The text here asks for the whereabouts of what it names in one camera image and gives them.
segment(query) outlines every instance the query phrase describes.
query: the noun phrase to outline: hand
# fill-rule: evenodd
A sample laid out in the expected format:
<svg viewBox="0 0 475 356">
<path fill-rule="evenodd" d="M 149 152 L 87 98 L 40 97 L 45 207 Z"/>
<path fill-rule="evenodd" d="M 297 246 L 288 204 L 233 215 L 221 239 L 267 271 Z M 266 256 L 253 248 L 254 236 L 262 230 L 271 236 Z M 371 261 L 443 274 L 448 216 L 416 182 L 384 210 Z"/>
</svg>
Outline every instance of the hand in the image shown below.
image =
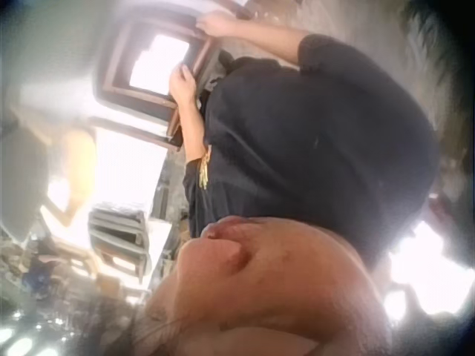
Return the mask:
<svg viewBox="0 0 475 356">
<path fill-rule="evenodd" d="M 188 67 L 178 65 L 170 75 L 170 94 L 178 107 L 196 105 L 196 81 Z"/>
<path fill-rule="evenodd" d="M 239 22 L 233 16 L 220 11 L 214 11 L 201 16 L 196 27 L 213 37 L 233 36 L 236 24 Z"/>
</svg>

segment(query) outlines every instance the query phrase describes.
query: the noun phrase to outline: person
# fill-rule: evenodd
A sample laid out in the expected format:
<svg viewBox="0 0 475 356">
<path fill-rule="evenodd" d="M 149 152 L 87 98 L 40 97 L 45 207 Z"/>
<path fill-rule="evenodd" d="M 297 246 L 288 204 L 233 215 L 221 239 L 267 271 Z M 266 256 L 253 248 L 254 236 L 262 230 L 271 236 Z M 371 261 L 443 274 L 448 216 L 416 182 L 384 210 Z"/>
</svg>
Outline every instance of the person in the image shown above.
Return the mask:
<svg viewBox="0 0 475 356">
<path fill-rule="evenodd" d="M 182 247 L 116 350 L 387 354 L 370 270 L 433 182 L 437 147 L 424 114 L 364 54 L 330 37 L 222 13 L 197 27 L 299 70 L 241 61 L 203 118 L 189 69 L 171 75 L 190 231 L 200 238 Z"/>
</svg>

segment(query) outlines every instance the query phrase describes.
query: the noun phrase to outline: black shirt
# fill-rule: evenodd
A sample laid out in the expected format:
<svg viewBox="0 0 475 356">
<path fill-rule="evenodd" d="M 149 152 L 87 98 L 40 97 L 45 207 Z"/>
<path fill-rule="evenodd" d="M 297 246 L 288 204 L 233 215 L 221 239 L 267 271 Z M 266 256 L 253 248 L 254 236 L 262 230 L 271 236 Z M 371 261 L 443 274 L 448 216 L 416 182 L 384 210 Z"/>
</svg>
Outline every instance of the black shirt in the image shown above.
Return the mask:
<svg viewBox="0 0 475 356">
<path fill-rule="evenodd" d="M 250 61 L 214 89 L 209 154 L 186 167 L 191 235 L 229 215 L 290 218 L 340 234 L 371 266 L 425 201 L 433 131 L 356 49 L 311 35 L 298 59 Z"/>
</svg>

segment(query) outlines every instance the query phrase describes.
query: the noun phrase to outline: short sleeve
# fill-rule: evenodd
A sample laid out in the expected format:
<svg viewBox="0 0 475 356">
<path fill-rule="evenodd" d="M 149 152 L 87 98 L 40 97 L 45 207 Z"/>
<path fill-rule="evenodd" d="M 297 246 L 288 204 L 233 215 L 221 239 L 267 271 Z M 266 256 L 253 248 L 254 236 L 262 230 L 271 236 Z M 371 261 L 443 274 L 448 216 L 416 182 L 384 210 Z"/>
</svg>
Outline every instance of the short sleeve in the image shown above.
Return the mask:
<svg viewBox="0 0 475 356">
<path fill-rule="evenodd" d="M 194 204 L 198 182 L 198 168 L 201 159 L 196 159 L 186 164 L 185 177 L 183 178 L 183 187 L 185 188 L 186 199 L 190 207 Z"/>
<path fill-rule="evenodd" d="M 324 73 L 369 91 L 392 82 L 365 54 L 329 36 L 305 37 L 298 48 L 298 64 L 304 75 Z"/>
</svg>

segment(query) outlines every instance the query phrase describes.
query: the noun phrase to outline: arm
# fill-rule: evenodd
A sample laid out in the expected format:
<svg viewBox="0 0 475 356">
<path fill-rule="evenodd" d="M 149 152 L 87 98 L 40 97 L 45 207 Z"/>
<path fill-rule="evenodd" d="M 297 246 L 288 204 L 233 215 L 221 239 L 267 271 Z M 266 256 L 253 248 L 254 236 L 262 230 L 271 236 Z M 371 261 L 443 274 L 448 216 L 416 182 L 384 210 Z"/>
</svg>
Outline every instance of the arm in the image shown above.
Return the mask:
<svg viewBox="0 0 475 356">
<path fill-rule="evenodd" d="M 170 93 L 178 105 L 186 163 L 189 163 L 202 158 L 206 148 L 204 122 L 196 106 L 196 82 L 185 65 L 178 66 L 171 74 Z"/>
<path fill-rule="evenodd" d="M 284 26 L 238 20 L 219 12 L 200 18 L 197 27 L 210 36 L 246 40 L 294 65 L 298 64 L 300 43 L 310 34 Z"/>
</svg>

